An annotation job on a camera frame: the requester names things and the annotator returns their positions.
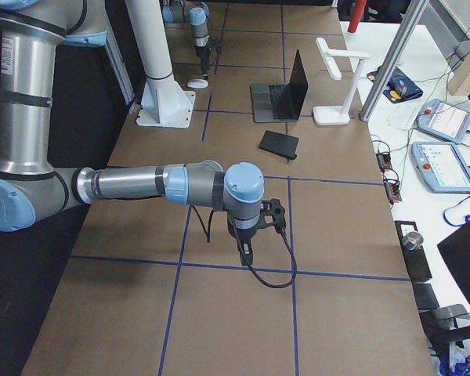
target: black chair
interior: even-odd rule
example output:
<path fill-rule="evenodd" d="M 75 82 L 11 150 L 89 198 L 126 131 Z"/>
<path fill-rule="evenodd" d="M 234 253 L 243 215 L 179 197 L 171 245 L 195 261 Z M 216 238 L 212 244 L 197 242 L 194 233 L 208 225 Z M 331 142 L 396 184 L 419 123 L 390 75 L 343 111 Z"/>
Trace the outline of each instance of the black chair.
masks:
<path fill-rule="evenodd" d="M 374 18 L 374 22 L 400 24 L 409 4 L 410 0 L 370 0 L 369 7 L 377 13 L 369 13 L 369 16 Z"/>

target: lamp base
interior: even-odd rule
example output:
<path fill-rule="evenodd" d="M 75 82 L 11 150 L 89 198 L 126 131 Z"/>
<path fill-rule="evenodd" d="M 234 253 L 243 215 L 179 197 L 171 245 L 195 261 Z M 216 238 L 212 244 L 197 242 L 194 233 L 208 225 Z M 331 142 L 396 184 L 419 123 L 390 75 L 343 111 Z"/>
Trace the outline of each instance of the lamp base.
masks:
<path fill-rule="evenodd" d="M 313 108 L 313 120 L 318 125 L 348 124 L 350 116 L 341 111 L 341 106 L 316 106 Z"/>

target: desk lamp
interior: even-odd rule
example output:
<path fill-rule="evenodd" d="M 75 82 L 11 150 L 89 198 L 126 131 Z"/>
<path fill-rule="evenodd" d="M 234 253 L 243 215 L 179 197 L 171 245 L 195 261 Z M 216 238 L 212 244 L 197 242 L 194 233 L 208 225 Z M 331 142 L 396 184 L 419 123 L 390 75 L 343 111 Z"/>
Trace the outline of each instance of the desk lamp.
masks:
<path fill-rule="evenodd" d="M 353 95 L 359 81 L 360 74 L 362 73 L 363 65 L 367 59 L 370 58 L 368 53 L 356 52 L 340 49 L 330 49 L 324 38 L 317 38 L 315 40 L 317 47 L 319 48 L 320 55 L 326 63 L 327 71 L 329 75 L 337 81 L 342 79 L 342 73 L 339 70 L 335 57 L 351 57 L 358 59 L 359 63 L 353 74 L 352 85 L 348 95 L 345 98 L 342 106 L 315 106 L 313 108 L 313 120 L 318 125 L 340 125 L 348 124 L 350 122 L 350 106 L 352 105 Z"/>

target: blue joint cap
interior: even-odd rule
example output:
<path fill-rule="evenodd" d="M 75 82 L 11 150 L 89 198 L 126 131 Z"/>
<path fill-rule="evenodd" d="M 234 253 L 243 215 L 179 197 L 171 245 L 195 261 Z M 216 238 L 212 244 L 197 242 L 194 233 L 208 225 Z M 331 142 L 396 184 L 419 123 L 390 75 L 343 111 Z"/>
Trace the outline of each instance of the blue joint cap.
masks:
<path fill-rule="evenodd" d="M 13 232 L 34 224 L 36 214 L 26 195 L 13 184 L 0 179 L 0 231 Z"/>
<path fill-rule="evenodd" d="M 255 203 L 265 193 L 263 173 L 251 163 L 234 164 L 226 171 L 225 187 L 235 200 L 245 204 Z"/>
<path fill-rule="evenodd" d="M 190 9 L 190 24 L 194 26 L 200 26 L 207 20 L 205 10 L 201 7 L 196 6 Z"/>
<path fill-rule="evenodd" d="M 162 9 L 162 18 L 166 24 L 172 24 L 174 20 L 172 19 L 171 9 L 168 6 L 165 6 Z"/>
<path fill-rule="evenodd" d="M 38 0 L 0 0 L 0 9 L 21 10 L 37 3 Z"/>
<path fill-rule="evenodd" d="M 107 32 L 86 34 L 86 35 L 67 35 L 64 45 L 73 47 L 102 47 L 107 43 Z"/>
<path fill-rule="evenodd" d="M 176 204 L 188 202 L 188 171 L 185 167 L 171 168 L 165 178 L 165 197 Z"/>

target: laptop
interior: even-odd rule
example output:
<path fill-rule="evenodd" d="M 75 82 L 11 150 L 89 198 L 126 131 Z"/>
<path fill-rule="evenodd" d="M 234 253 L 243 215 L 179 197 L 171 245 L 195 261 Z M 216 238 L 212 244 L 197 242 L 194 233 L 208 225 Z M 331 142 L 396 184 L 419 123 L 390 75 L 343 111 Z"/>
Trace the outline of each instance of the laptop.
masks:
<path fill-rule="evenodd" d="M 286 84 L 251 84 L 252 112 L 256 123 L 298 121 L 308 80 L 305 69 L 296 50 L 291 80 Z"/>

